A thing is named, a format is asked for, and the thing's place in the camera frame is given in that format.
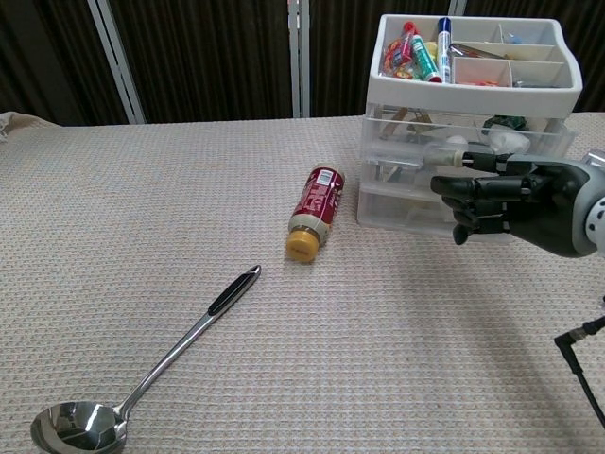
dark curtain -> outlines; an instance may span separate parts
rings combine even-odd
[[[86,0],[0,0],[0,112],[127,123]]]
[[[446,15],[449,4],[449,0],[311,0],[311,115],[365,112],[381,15]]]
[[[292,116],[286,0],[112,0],[147,122]]]
[[[584,89],[576,111],[605,111],[605,2],[600,0],[468,0],[465,15],[541,17],[560,22],[578,60]]]

plastic drawer organizer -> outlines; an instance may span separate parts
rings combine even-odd
[[[556,21],[451,17],[453,44],[503,58],[453,57],[451,84],[381,72],[384,48],[401,35],[404,23],[412,21],[425,42],[434,42],[440,18],[385,15],[380,21],[362,131],[362,225],[450,236],[455,222],[430,190],[431,177],[489,174],[430,165],[426,156],[468,149],[562,157],[575,138],[564,120],[581,92],[581,74]],[[473,85],[482,80],[497,86]]]

ladle handle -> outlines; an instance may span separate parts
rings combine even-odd
[[[141,396],[147,391],[151,384],[156,380],[158,376],[162,374],[166,368],[172,364],[172,362],[184,352],[189,345],[195,341],[201,333],[203,333],[208,326],[214,323],[221,315],[235,303],[241,296],[251,287],[252,284],[258,279],[261,273],[260,265],[250,268],[248,271],[240,275],[235,279],[219,296],[215,301],[208,307],[208,311],[199,321],[185,334],[179,342],[172,347],[166,356],[147,374],[141,383],[134,388],[129,396],[124,399],[120,405],[115,407],[124,420],[127,420],[130,414],[130,410],[141,398]]]

robotic hand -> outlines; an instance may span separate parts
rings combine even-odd
[[[432,178],[431,189],[454,210],[457,244],[504,232],[565,257],[605,254],[605,172],[544,156],[456,153],[456,166],[498,174]]]

table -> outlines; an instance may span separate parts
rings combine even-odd
[[[605,116],[573,114],[573,155]],[[149,389],[126,453],[602,453],[553,338],[605,262],[356,224],[360,117],[24,128],[0,144],[0,451],[69,400],[118,403],[242,271],[263,274]],[[312,265],[306,176],[348,177]],[[577,353],[605,405],[605,336]]]

